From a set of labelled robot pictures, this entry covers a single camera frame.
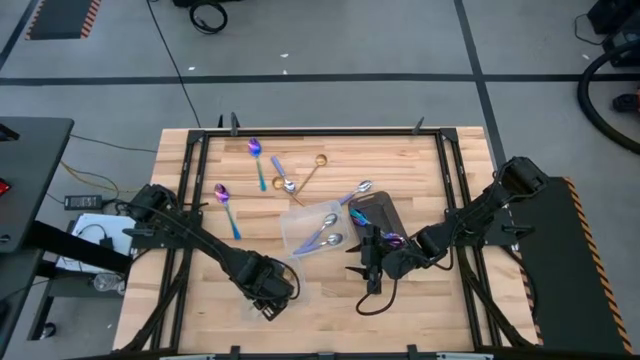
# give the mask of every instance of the black table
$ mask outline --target black table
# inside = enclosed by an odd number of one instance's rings
[[[45,251],[120,273],[127,272],[130,258],[35,220],[69,141],[73,120],[0,117],[0,124],[19,134],[17,140],[0,141],[0,178],[11,185],[0,196],[0,301],[7,305],[0,320],[2,357],[35,276],[54,279],[65,275],[55,263],[42,259]],[[30,338],[42,332],[53,299],[48,294],[44,298]]]

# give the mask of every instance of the black case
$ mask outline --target black case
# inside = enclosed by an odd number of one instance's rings
[[[378,226],[382,231],[387,233],[394,232],[402,235],[405,239],[408,238],[402,226],[402,221],[400,221],[400,216],[398,216],[398,212],[393,206],[393,201],[388,193],[379,191],[353,199],[349,202],[349,211],[351,209],[361,211],[373,225]],[[365,228],[355,224],[353,226],[358,239],[362,241],[362,238],[367,234]]]

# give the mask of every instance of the wooden tabletop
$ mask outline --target wooden tabletop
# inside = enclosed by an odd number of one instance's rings
[[[187,129],[164,130],[151,183],[177,191],[184,158]],[[472,197],[492,181],[493,166],[481,127],[458,128],[460,146]],[[336,200],[362,180],[374,182],[372,191],[388,192],[407,233],[444,220],[444,186],[435,140],[427,136],[389,137],[277,137],[260,138],[265,178],[277,176],[269,161],[278,155],[290,180],[300,184],[314,167],[317,154],[328,164],[320,168],[299,194],[307,205]],[[451,172],[453,155],[446,146]],[[199,151],[194,151],[195,171]],[[186,199],[191,199],[191,175]],[[232,194],[233,216],[242,241],[233,233],[213,188],[224,184]],[[462,204],[457,180],[457,203]],[[256,162],[247,153],[246,138],[215,138],[207,156],[203,188],[203,227],[232,246],[254,249],[272,257],[284,256],[279,217],[299,207],[284,191],[269,186],[261,192]],[[356,245],[353,235],[350,244]],[[434,267],[415,270],[398,286],[395,304],[385,313],[363,317],[355,312],[366,283],[345,266],[359,265],[359,254],[335,249],[301,260],[306,278],[307,301],[290,304],[273,322],[247,316],[241,293],[228,281],[220,266],[196,251],[189,278],[181,353],[228,353],[240,345],[244,353],[301,352],[404,352],[408,344],[420,351],[472,350],[471,336],[457,266],[450,272]],[[531,319],[519,267],[499,249],[484,250],[494,300],[520,333],[531,342],[537,337]],[[137,261],[129,277],[114,348],[128,343],[155,307],[165,250],[154,250]],[[449,257],[442,260],[448,264]],[[375,310],[389,300],[391,282],[383,293],[370,297],[363,310]],[[483,338],[487,323],[479,302]],[[172,309],[165,321],[163,345],[168,344]]]

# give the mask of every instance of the hazard tape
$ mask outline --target hazard tape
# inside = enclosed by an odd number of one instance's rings
[[[613,315],[613,320],[616,323],[618,328],[618,333],[622,338],[622,346],[629,353],[633,354],[633,348],[631,347],[631,341],[629,340],[629,335],[627,335],[627,330],[624,327],[624,323],[622,321],[622,316],[620,315],[620,309],[618,309],[618,305],[616,304],[616,299],[613,296],[613,290],[611,289],[611,284],[607,279],[607,274],[604,271],[604,265],[602,264],[602,260],[600,259],[600,255],[598,254],[598,248],[596,247],[596,243],[593,240],[593,235],[591,233],[591,228],[587,223],[587,217],[584,215],[584,210],[582,209],[582,205],[580,203],[580,197],[578,196],[578,192],[576,191],[576,187],[569,178],[564,178],[569,187],[569,191],[571,192],[571,197],[573,198],[573,205],[576,208],[576,212],[578,213],[578,218],[580,218],[580,225],[582,226],[582,230],[584,231],[584,237],[587,240],[587,246],[589,247],[589,251],[591,251],[591,257],[593,258],[593,262],[596,266],[596,271],[600,275],[600,283],[602,284],[602,289],[604,291],[604,295],[607,297],[609,301],[609,309],[611,310],[611,314]]]
[[[89,11],[87,12],[87,17],[84,19],[84,24],[82,25],[82,30],[80,30],[81,38],[86,39],[89,37],[93,24],[96,22],[96,16],[98,16],[98,10],[100,9],[101,2],[102,0],[93,0],[91,2]]]
[[[520,261],[522,260],[522,254],[519,251],[513,252]],[[520,267],[520,276],[522,276],[522,283],[524,284],[524,292],[527,295],[527,301],[529,302],[529,310],[533,315],[533,292],[531,290],[531,283],[529,282],[529,278],[527,277],[527,273],[524,271],[522,267]],[[538,321],[533,318],[533,325],[536,329],[536,336],[538,336],[538,345],[544,345],[544,340],[542,338],[542,332],[540,331],[540,326],[538,325]]]
[[[33,18],[31,19],[31,24],[27,29],[27,34],[24,36],[24,38],[27,40],[31,40],[31,30],[33,29],[33,26],[36,24],[36,20],[38,20],[38,16],[40,16],[40,10],[42,10],[42,5],[44,5],[45,1],[46,0],[40,1],[40,4],[38,4],[38,7],[36,7],[36,10],[33,12]]]

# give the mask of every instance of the cable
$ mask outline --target cable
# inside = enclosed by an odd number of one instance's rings
[[[451,269],[453,269],[453,246],[449,246],[449,265],[445,267],[438,263],[435,263],[433,264],[433,266],[443,271],[451,271]]]
[[[90,142],[94,142],[94,143],[110,146],[110,147],[113,147],[113,148],[116,148],[116,149],[121,149],[121,150],[141,151],[141,152],[148,152],[148,153],[152,153],[152,154],[158,153],[155,150],[148,150],[148,149],[140,149],[140,148],[131,148],[131,147],[126,147],[126,146],[120,146],[120,145],[115,145],[115,144],[108,143],[106,141],[89,139],[89,138],[86,138],[84,136],[79,136],[79,135],[74,135],[74,134],[71,134],[69,136],[71,136],[72,138],[76,138],[76,139],[80,139],[80,140],[84,140],[84,141],[90,141]]]
[[[625,136],[618,130],[614,129],[613,126],[609,125],[606,120],[603,119],[600,114],[598,114],[596,109],[593,107],[593,104],[591,103],[591,98],[589,98],[589,85],[591,84],[591,79],[593,78],[593,75],[596,73],[596,71],[598,71],[598,69],[602,65],[611,60],[613,57],[634,49],[640,49],[640,40],[628,42],[624,45],[618,46],[595,59],[591,63],[591,65],[587,67],[584,73],[582,73],[582,78],[578,83],[578,103],[580,104],[580,109],[582,109],[584,115],[587,117],[587,119],[589,119],[589,121],[591,121],[596,129],[598,129],[606,137],[611,139],[616,144],[622,146],[623,148],[636,154],[640,154],[640,143]]]
[[[140,259],[141,257],[143,257],[146,253],[148,253],[149,251],[151,251],[151,249],[144,249],[142,251],[140,251],[140,254],[138,254],[138,256],[136,256],[133,260],[131,260],[131,265],[129,265],[129,268],[131,268],[133,266],[133,264],[138,261],[138,259]]]
[[[198,239],[198,240],[200,240],[200,241],[202,241],[202,242],[205,242],[205,243],[207,242],[207,240],[203,239],[203,238],[202,238],[202,237],[200,237],[198,234],[194,233],[194,232],[193,232],[191,229],[189,229],[188,227],[186,227],[186,226],[184,226],[184,225],[180,224],[178,221],[176,221],[176,220],[172,219],[172,218],[171,218],[170,216],[168,216],[167,214],[165,214],[165,213],[163,213],[163,212],[161,212],[161,211],[158,211],[158,210],[156,210],[156,209],[154,209],[154,208],[152,208],[152,207],[148,207],[148,206],[144,206],[144,205],[138,205],[138,204],[132,204],[132,203],[129,203],[129,202],[126,202],[126,201],[122,201],[122,200],[118,200],[118,201],[117,201],[116,208],[118,207],[118,205],[133,206],[133,207],[137,207],[137,208],[140,208],[140,209],[145,209],[145,210],[151,211],[151,212],[153,212],[154,214],[156,214],[156,215],[160,215],[161,217],[163,217],[163,218],[165,218],[166,220],[170,221],[170,222],[171,222],[171,223],[173,223],[174,225],[176,225],[176,226],[180,227],[182,230],[184,230],[184,232],[185,232],[185,233],[190,234],[191,236],[195,237],[196,239]],[[218,257],[220,258],[220,264],[223,266],[223,269],[229,269],[229,265],[227,264],[227,261],[225,260],[225,258],[222,256],[222,253],[220,253],[220,250],[218,250],[215,246],[211,246],[211,250],[215,251],[215,252],[216,252],[216,254],[218,255]],[[295,279],[296,279],[296,283],[298,284],[298,293],[299,293],[299,290],[300,290],[300,280],[299,280],[299,278],[298,278],[298,274],[296,274],[296,272],[293,270],[293,268],[291,268],[289,265],[284,264],[283,262],[281,262],[281,261],[279,261],[279,260],[276,260],[276,259],[273,259],[273,258],[270,258],[270,259],[271,259],[271,260],[274,260],[275,262],[278,262],[278,263],[280,263],[280,264],[284,265],[286,268],[288,268],[288,269],[289,269],[289,271],[291,271],[291,273],[293,274],[293,276],[294,276],[294,277],[295,277]],[[271,300],[277,300],[277,299],[280,299],[280,297],[279,297],[279,296],[271,296],[271,297],[267,297],[267,296],[260,296],[260,295],[258,295],[258,294],[252,293],[252,292],[250,292],[250,291],[246,290],[245,288],[243,288],[243,287],[242,287],[242,285],[240,285],[240,283],[238,283],[238,280],[237,280],[235,277],[231,276],[231,275],[229,275],[229,280],[231,280],[231,282],[233,282],[233,283],[236,285],[236,287],[237,287],[237,288],[238,288],[238,289],[239,289],[239,290],[240,290],[240,291],[241,291],[245,296],[248,296],[248,297],[251,297],[251,298],[254,298],[254,299],[257,299],[257,300],[265,300],[265,301],[271,301]]]
[[[522,269],[522,271],[524,271],[525,276],[527,277],[527,279],[529,280],[529,288],[531,289],[531,297],[533,297],[533,306],[531,307],[531,316],[536,319],[538,317],[538,291],[536,290],[536,284],[533,281],[533,277],[531,277],[531,274],[529,273],[529,270],[527,270],[527,267],[524,264],[524,261],[522,261],[522,259],[520,259],[515,252],[513,252],[513,250],[511,250],[511,248],[507,245],[503,245],[500,246],[502,248],[502,250],[504,250],[504,252],[507,253],[507,255],[509,255],[509,257],[511,257]]]
[[[49,193],[46,193],[45,195],[47,195],[49,198],[51,198],[51,200],[53,200],[53,201],[57,202],[58,204],[60,204],[60,205],[64,205],[64,202],[63,202],[63,201],[61,201],[61,200],[58,200],[55,196],[53,196],[53,195],[51,195],[51,194],[49,194]]]
[[[200,19],[198,15],[195,14],[195,12],[201,6],[211,6],[214,9],[218,10],[218,12],[222,14],[222,24],[218,27],[213,28],[209,26],[204,20]],[[206,35],[213,35],[219,33],[220,31],[222,31],[222,29],[227,27],[227,21],[229,20],[229,17],[227,16],[227,12],[224,10],[222,5],[213,0],[201,0],[191,5],[191,8],[189,8],[189,19],[191,20],[191,24],[196,28],[196,30]]]
[[[67,165],[62,160],[60,160],[60,165],[62,165],[62,167],[69,173],[69,175],[71,175],[76,180],[80,181],[81,183],[87,184],[89,186],[97,187],[97,188],[100,188],[100,189],[104,189],[104,190],[115,191],[116,192],[115,199],[117,199],[118,196],[120,195],[120,189],[118,189],[118,185],[116,185],[116,183],[113,182],[108,177],[102,176],[102,175],[98,175],[98,174],[94,174],[94,173],[89,172],[89,171],[76,170],[76,169],[72,168],[71,166]],[[107,187],[107,186],[104,186],[104,185],[96,184],[94,182],[85,180],[85,179],[81,178],[80,176],[78,176],[78,174],[90,175],[90,176],[95,176],[97,178],[103,179],[103,180],[107,181],[108,183],[110,183],[111,185],[113,185],[113,188],[110,188],[110,187]]]
[[[47,280],[38,281],[38,282],[35,282],[33,284],[30,284],[30,285],[27,285],[27,286],[23,286],[18,290],[10,292],[8,295],[6,295],[2,299],[0,299],[0,303],[5,301],[5,300],[7,300],[7,299],[9,299],[10,297],[12,297],[15,294],[17,294],[17,293],[19,293],[21,291],[27,290],[27,289],[31,289],[32,287],[34,287],[36,285],[44,284],[44,283],[52,281],[52,280],[59,280],[59,279],[70,278],[70,277],[83,277],[83,276],[82,275],[78,275],[76,273],[76,274],[70,274],[68,276],[60,276],[60,277],[57,277],[57,278],[51,278],[51,279],[47,279]]]
[[[608,35],[607,37],[604,38],[604,40],[600,41],[600,42],[595,42],[595,41],[591,41],[589,39],[583,38],[580,35],[578,35],[578,19],[583,17],[583,16],[587,16],[587,13],[584,13],[582,15],[578,15],[573,19],[573,35],[580,41],[584,41],[587,44],[591,44],[591,45],[595,45],[595,46],[600,46],[602,44],[604,44],[605,42],[607,42],[607,40],[609,40],[611,38],[611,36],[613,36],[613,34]]]
[[[382,281],[379,281],[378,285],[376,286],[376,290],[380,288],[381,284],[382,284]],[[387,305],[375,311],[362,311],[360,310],[360,305],[362,305],[362,303],[364,303],[364,301],[367,300],[367,298],[369,298],[371,294],[373,294],[373,292],[367,291],[367,293],[360,300],[358,300],[358,303],[356,303],[356,312],[362,316],[374,316],[374,315],[382,314],[383,312],[389,310],[389,308],[393,305],[393,302],[396,301],[397,291],[398,291],[398,279],[395,279],[393,280],[393,292],[391,293],[391,299],[389,299],[389,302],[387,303]]]
[[[93,186],[99,189],[104,189],[104,190],[108,190],[108,191],[115,191],[116,192],[116,196],[113,199],[107,200],[104,205],[108,205],[110,203],[112,203],[113,201],[115,201],[116,199],[119,198],[120,193],[137,193],[138,191],[140,191],[140,189],[127,189],[127,190],[121,190],[120,188],[118,188],[118,185],[116,185],[116,183],[109,179],[106,176],[103,175],[99,175],[99,174],[95,174],[89,171],[81,171],[78,169],[74,169],[71,166],[69,166],[67,163],[65,163],[64,161],[60,161],[60,165],[62,165],[62,167],[71,175],[73,176],[76,180],[80,181],[83,184],[87,184],[89,186]],[[108,186],[104,186],[101,184],[96,184],[92,181],[89,181],[87,179],[83,179],[80,176],[78,176],[78,174],[83,174],[83,175],[90,175],[90,176],[94,176],[100,179],[103,179],[105,181],[107,181],[108,183],[110,183],[111,185],[113,185],[113,188],[108,187]]]
[[[156,29],[158,29],[158,34],[160,35],[160,39],[162,39],[162,43],[164,44],[165,49],[167,49],[167,54],[169,54],[169,59],[171,59],[171,63],[173,67],[176,69],[176,73],[178,74],[178,79],[180,80],[180,86],[182,86],[182,91],[184,91],[184,96],[187,98],[187,102],[189,102],[189,106],[191,107],[191,111],[193,111],[193,117],[196,119],[198,123],[198,127],[201,128],[200,119],[198,118],[198,113],[196,109],[193,107],[193,103],[191,102],[191,98],[189,97],[189,93],[187,92],[187,88],[184,86],[184,79],[182,79],[182,75],[180,74],[180,70],[178,69],[178,65],[176,65],[176,61],[173,59],[173,55],[171,54],[171,50],[169,50],[169,45],[167,45],[167,41],[164,39],[164,35],[162,35],[162,30],[160,30],[160,25],[158,25],[158,20],[156,20],[156,15],[153,13],[153,9],[151,8],[150,0],[147,0],[147,7],[149,7],[149,12],[151,13],[151,18],[153,19],[153,23],[156,25]]]

